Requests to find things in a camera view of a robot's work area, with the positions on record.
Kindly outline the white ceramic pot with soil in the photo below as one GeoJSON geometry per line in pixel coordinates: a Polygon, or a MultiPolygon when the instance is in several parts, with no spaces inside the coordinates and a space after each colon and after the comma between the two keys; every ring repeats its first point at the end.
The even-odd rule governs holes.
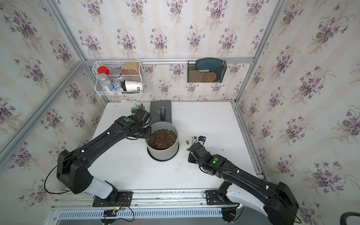
{"type": "Polygon", "coordinates": [[[170,158],[180,146],[178,130],[168,122],[151,125],[151,136],[145,141],[152,156],[160,160],[170,158]]]}

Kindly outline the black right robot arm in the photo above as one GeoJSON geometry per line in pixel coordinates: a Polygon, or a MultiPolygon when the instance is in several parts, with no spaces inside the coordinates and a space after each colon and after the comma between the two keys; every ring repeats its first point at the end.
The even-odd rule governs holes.
{"type": "Polygon", "coordinates": [[[223,204],[242,204],[263,215],[273,225],[300,223],[299,204],[290,188],[262,180],[218,154],[210,154],[197,142],[189,148],[189,163],[198,164],[206,174],[223,179],[217,196],[223,204]]]}

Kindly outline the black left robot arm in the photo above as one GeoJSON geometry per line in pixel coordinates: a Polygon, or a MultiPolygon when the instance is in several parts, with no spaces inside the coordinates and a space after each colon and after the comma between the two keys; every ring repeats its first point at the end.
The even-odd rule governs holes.
{"type": "Polygon", "coordinates": [[[117,193],[112,184],[91,175],[88,168],[103,153],[123,139],[146,139],[151,135],[148,125],[151,115],[138,109],[130,116],[122,116],[99,136],[73,150],[58,155],[56,178],[73,194],[87,193],[106,199],[117,193]]]}

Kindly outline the dark green pot saucer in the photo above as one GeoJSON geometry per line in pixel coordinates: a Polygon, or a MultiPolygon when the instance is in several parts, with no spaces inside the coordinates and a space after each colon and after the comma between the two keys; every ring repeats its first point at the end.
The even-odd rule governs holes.
{"type": "Polygon", "coordinates": [[[160,159],[157,159],[157,158],[153,157],[152,154],[151,154],[151,152],[150,152],[150,150],[149,150],[149,148],[147,148],[147,152],[148,152],[149,156],[150,156],[153,160],[158,161],[158,162],[166,162],[166,161],[169,161],[169,160],[171,160],[172,158],[175,157],[175,155],[176,155],[176,154],[178,153],[178,151],[179,151],[179,147],[180,147],[180,146],[178,146],[177,151],[176,151],[170,158],[167,158],[167,159],[164,159],[164,160],[160,160],[160,159]]]}

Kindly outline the blue black utility knife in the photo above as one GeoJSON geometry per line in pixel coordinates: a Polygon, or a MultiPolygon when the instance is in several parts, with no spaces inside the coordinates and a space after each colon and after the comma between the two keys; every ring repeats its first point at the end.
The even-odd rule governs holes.
{"type": "Polygon", "coordinates": [[[165,122],[166,121],[166,109],[164,106],[160,109],[160,121],[165,122]]]}

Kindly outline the dark grey mat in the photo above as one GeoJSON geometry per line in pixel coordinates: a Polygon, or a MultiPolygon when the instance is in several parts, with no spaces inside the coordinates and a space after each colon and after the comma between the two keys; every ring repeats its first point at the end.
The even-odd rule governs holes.
{"type": "Polygon", "coordinates": [[[150,104],[151,121],[150,125],[161,122],[160,121],[160,109],[165,107],[166,109],[166,121],[172,123],[172,102],[170,100],[152,101],[150,104]]]}

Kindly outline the white black cup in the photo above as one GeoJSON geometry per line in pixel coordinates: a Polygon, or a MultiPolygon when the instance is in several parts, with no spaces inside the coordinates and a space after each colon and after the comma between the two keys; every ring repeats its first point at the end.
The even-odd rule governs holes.
{"type": "Polygon", "coordinates": [[[124,80],[121,84],[121,87],[125,92],[140,92],[143,90],[142,82],[135,82],[130,80],[124,80]]]}

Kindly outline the clear plastic bottle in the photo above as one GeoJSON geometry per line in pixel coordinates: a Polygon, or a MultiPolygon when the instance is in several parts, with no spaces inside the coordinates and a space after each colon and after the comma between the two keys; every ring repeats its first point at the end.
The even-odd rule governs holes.
{"type": "Polygon", "coordinates": [[[104,73],[98,74],[98,80],[99,80],[100,84],[103,86],[104,92],[113,92],[114,91],[114,86],[113,86],[110,78],[108,77],[108,75],[106,75],[104,73]]]}

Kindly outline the red lidded jar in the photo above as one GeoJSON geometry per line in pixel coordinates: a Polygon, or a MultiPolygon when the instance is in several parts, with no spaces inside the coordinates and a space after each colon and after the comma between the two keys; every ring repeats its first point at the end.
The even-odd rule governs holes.
{"type": "Polygon", "coordinates": [[[105,75],[110,75],[110,70],[105,67],[105,66],[101,66],[97,69],[97,73],[100,75],[100,74],[105,74],[105,75]]]}

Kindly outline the round cork coaster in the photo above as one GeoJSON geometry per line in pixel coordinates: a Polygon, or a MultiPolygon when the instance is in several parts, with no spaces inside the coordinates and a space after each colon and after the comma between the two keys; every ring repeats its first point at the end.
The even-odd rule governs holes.
{"type": "Polygon", "coordinates": [[[202,81],[205,83],[212,83],[216,80],[217,75],[214,72],[207,72],[202,76],[202,81]]]}

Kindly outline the small circuit board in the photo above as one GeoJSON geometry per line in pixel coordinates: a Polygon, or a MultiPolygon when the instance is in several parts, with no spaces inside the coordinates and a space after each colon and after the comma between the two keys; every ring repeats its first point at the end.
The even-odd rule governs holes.
{"type": "Polygon", "coordinates": [[[117,213],[119,210],[105,210],[103,212],[103,217],[107,218],[107,217],[117,217],[117,213]]]}

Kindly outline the teal plate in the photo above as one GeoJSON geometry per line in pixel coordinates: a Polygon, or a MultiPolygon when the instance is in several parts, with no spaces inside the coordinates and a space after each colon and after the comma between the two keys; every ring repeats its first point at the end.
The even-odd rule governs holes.
{"type": "Polygon", "coordinates": [[[223,61],[216,58],[200,59],[196,63],[196,70],[209,70],[216,74],[215,82],[218,82],[223,67],[223,61]]]}

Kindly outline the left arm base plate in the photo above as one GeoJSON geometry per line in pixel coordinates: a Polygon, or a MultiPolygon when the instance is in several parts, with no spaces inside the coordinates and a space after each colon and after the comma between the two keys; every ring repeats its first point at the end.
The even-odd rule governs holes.
{"type": "Polygon", "coordinates": [[[107,199],[101,199],[97,196],[94,197],[92,206],[94,208],[98,207],[125,207],[130,206],[132,202],[134,192],[132,191],[119,191],[117,197],[113,202],[107,199]]]}

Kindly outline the black mesh wall organizer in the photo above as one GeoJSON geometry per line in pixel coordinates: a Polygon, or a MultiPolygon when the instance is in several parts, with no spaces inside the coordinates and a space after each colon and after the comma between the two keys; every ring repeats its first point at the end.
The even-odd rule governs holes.
{"type": "Polygon", "coordinates": [[[196,63],[198,60],[196,61],[188,61],[187,62],[187,82],[188,83],[222,83],[223,82],[223,78],[225,76],[226,70],[227,70],[227,63],[226,61],[223,61],[223,67],[222,67],[222,71],[220,74],[220,78],[218,80],[218,82],[203,82],[202,81],[202,77],[205,73],[209,72],[209,70],[196,70],[196,63]]]}

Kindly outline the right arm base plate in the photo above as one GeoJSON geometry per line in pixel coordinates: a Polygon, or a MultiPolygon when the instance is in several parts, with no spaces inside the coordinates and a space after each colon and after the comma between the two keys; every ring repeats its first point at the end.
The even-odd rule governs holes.
{"type": "Polygon", "coordinates": [[[205,190],[203,197],[207,205],[223,205],[226,203],[223,193],[219,190],[205,190]]]}

